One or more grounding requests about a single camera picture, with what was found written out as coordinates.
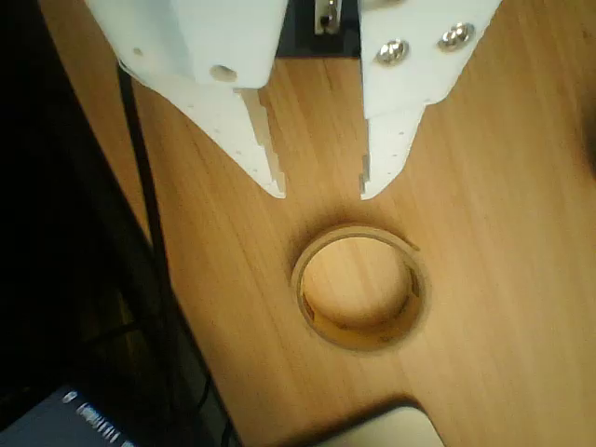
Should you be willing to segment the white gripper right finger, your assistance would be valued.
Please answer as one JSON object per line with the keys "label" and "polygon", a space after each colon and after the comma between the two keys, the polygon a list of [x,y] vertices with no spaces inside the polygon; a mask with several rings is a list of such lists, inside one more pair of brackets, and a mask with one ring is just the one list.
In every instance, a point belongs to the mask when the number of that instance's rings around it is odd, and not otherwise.
{"label": "white gripper right finger", "polygon": [[454,87],[496,1],[361,1],[360,62],[368,152],[360,197],[402,172],[426,108]]}

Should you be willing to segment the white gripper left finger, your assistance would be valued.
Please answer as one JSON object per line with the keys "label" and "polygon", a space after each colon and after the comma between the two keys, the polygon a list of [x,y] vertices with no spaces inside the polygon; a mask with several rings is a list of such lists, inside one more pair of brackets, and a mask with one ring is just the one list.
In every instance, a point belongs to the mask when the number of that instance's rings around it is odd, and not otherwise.
{"label": "white gripper left finger", "polygon": [[89,1],[122,68],[206,133],[270,196],[286,196],[259,90],[284,1]]}

